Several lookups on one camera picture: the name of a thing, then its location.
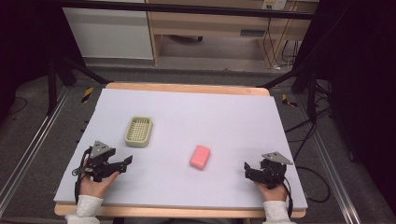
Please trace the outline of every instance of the robotic hand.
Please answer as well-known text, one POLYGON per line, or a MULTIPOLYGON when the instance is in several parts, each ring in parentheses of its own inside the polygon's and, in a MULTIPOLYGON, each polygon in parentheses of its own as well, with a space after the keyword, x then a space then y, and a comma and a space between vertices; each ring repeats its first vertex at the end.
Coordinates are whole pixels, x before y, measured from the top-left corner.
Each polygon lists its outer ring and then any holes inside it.
POLYGON ((114 172, 125 173, 126 168, 132 163, 133 156, 126 158, 124 161, 109 163, 108 159, 116 154, 116 149, 108 145, 95 141, 93 147, 85 150, 81 159, 80 166, 73 171, 73 175, 78 175, 78 180, 75 185, 76 203, 78 202, 79 188, 81 185, 81 174, 93 177, 93 181, 102 182, 103 178, 107 178, 114 172), (90 155, 84 165, 85 157, 90 155))
POLYGON ((260 170, 250 168, 245 162, 245 178, 264 184, 268 189, 273 189, 285 180, 286 164, 292 165, 288 159, 278 152, 262 155, 260 170))

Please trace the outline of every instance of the table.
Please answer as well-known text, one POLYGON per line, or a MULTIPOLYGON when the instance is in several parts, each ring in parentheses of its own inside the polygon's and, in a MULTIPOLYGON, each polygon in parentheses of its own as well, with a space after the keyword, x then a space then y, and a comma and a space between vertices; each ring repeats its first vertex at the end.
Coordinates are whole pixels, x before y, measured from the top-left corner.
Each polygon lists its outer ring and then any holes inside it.
MULTIPOLYGON (((237 95, 269 96, 266 89, 235 87, 235 86, 199 86, 179 84, 151 84, 151 83, 110 83, 107 89, 122 89, 136 91, 176 91, 237 95)), ((76 206, 71 203, 57 203, 55 213, 59 216, 73 213, 76 206)), ((303 217, 305 209, 293 210, 292 217, 303 217)), ((169 208, 103 205, 98 216, 106 217, 264 217, 263 209, 206 209, 206 208, 169 208)))

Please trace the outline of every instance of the green plastic basket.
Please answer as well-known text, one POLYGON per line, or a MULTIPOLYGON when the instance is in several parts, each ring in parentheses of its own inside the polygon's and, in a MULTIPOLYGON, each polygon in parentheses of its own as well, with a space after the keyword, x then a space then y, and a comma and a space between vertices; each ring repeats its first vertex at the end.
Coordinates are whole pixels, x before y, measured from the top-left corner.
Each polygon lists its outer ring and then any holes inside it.
POLYGON ((148 117, 132 117, 125 134, 128 147, 146 147, 151 136, 152 121, 148 117))

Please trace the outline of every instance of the black cable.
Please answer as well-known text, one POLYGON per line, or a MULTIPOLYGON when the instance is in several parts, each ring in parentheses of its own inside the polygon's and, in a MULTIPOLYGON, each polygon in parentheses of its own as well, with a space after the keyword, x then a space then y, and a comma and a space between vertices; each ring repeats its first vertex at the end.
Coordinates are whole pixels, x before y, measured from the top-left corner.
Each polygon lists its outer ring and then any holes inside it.
POLYGON ((27 100, 26 100, 25 98, 17 96, 17 97, 15 97, 15 99, 21 99, 21 100, 23 100, 23 101, 24 101, 24 105, 23 105, 20 109, 17 109, 16 111, 9 112, 7 115, 16 114, 16 113, 22 111, 22 110, 27 106, 27 100))
POLYGON ((287 62, 286 60, 285 60, 285 48, 286 48, 286 46, 289 44, 289 40, 286 40, 286 42, 285 42, 285 45, 283 45, 283 49, 282 49, 282 61, 283 62, 287 62))
MULTIPOLYGON (((317 118, 320 118, 322 113, 324 113, 324 112, 326 112, 327 110, 330 110, 330 109, 331 109, 330 107, 326 107, 326 108, 320 110, 320 111, 317 113, 317 118)), ((295 125, 295 126, 289 128, 289 129, 285 130, 285 133, 289 133, 289 132, 294 131, 294 130, 296 130, 296 129, 298 129, 298 128, 301 128, 301 127, 303 127, 305 124, 309 123, 310 121, 311 121, 310 119, 307 119, 307 120, 305 120, 305 121, 303 121, 303 122, 301 122, 301 123, 299 123, 299 124, 297 124, 297 125, 295 125)))
POLYGON ((328 96, 320 96, 320 97, 315 101, 315 104, 317 105, 321 100, 326 100, 326 101, 328 101, 328 100, 329 100, 329 97, 328 97, 328 96))
POLYGON ((74 169, 73 172, 72 172, 72 175, 77 175, 77 176, 78 176, 77 181, 76 181, 76 184, 75 184, 75 199, 76 199, 76 204, 78 203, 78 195, 79 195, 79 189, 80 189, 80 187, 81 187, 81 179, 82 179, 83 177, 85 177, 85 176, 81 177, 81 174, 83 173, 82 171, 84 170, 84 161, 85 161, 85 157, 86 157, 88 154, 90 154, 91 151, 92 151, 92 148, 91 148, 91 147, 84 151, 84 154, 82 155, 81 163, 80 163, 79 167, 76 168, 76 169, 74 169))
POLYGON ((296 169, 297 169, 297 170, 298 170, 298 169, 301 169, 301 170, 306 170, 306 171, 311 172, 312 174, 314 174, 314 175, 316 175, 317 177, 319 177, 319 178, 323 181, 323 183, 326 185, 327 195, 326 195, 326 197, 325 197, 324 199, 318 200, 318 199, 313 199, 313 198, 311 198, 311 197, 309 196, 309 197, 307 198, 309 201, 314 202, 314 203, 326 203, 327 201, 329 201, 330 196, 332 195, 332 192, 331 192, 331 190, 330 190, 329 184, 326 182, 326 180, 324 179, 323 176, 321 176, 320 174, 318 174, 316 171, 311 170, 311 169, 306 168, 306 167, 303 167, 303 166, 296 166, 296 169))
MULTIPOLYGON (((310 137, 314 134, 314 132, 315 132, 316 130, 317 130, 317 126, 315 126, 315 130, 312 131, 311 134, 309 134, 307 138, 310 138, 310 137)), ((303 142, 303 141, 304 141, 304 139, 300 139, 300 140, 290 140, 290 141, 288 141, 288 143, 296 143, 296 142, 303 142)))
POLYGON ((288 216, 291 217, 291 213, 293 211, 293 199, 291 198, 291 186, 290 186, 289 180, 285 176, 283 176, 289 185, 289 188, 288 188, 285 185, 284 181, 281 181, 279 179, 279 176, 277 175, 277 173, 275 173, 275 171, 271 167, 265 166, 265 168, 268 169, 269 171, 271 171, 271 173, 276 177, 277 181, 279 183, 282 183, 283 188, 285 188, 286 192, 288 193, 288 196, 289 196, 288 216))
POLYGON ((262 41, 262 48, 264 49, 265 56, 267 57, 267 60, 268 60, 268 63, 270 64, 270 66, 273 67, 273 65, 271 64, 271 62, 269 60, 268 52, 265 49, 265 37, 267 37, 267 34, 268 34, 269 37, 270 37, 270 43, 271 43, 271 47, 272 47, 272 50, 273 50, 274 60, 277 63, 277 66, 279 66, 279 67, 286 66, 287 64, 279 63, 276 60, 275 51, 274 51, 274 45, 273 45, 272 38, 271 38, 271 33, 270 33, 270 25, 271 25, 271 18, 268 18, 267 32, 265 32, 264 40, 262 41))
POLYGON ((300 144, 299 148, 297 149, 296 154, 295 154, 294 157, 293 157, 293 160, 294 160, 294 161, 297 161, 297 157, 298 157, 298 155, 300 154, 301 149, 303 148, 303 146, 304 146, 306 140, 308 140, 309 135, 311 134, 311 132, 315 131, 315 127, 316 127, 316 126, 317 126, 316 124, 312 124, 312 126, 311 126, 311 128, 309 129, 308 133, 306 134, 306 136, 305 136, 303 142, 300 144))

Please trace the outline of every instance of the sponge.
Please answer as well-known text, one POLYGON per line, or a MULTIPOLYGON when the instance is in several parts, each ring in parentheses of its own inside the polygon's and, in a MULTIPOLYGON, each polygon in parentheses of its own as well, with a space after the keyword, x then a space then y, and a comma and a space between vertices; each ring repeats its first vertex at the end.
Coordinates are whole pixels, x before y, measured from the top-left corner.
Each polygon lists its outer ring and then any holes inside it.
POLYGON ((200 170, 204 170, 209 155, 210 155, 209 148, 203 146, 197 146, 197 148, 194 151, 194 154, 192 154, 192 157, 190 159, 190 165, 200 170))

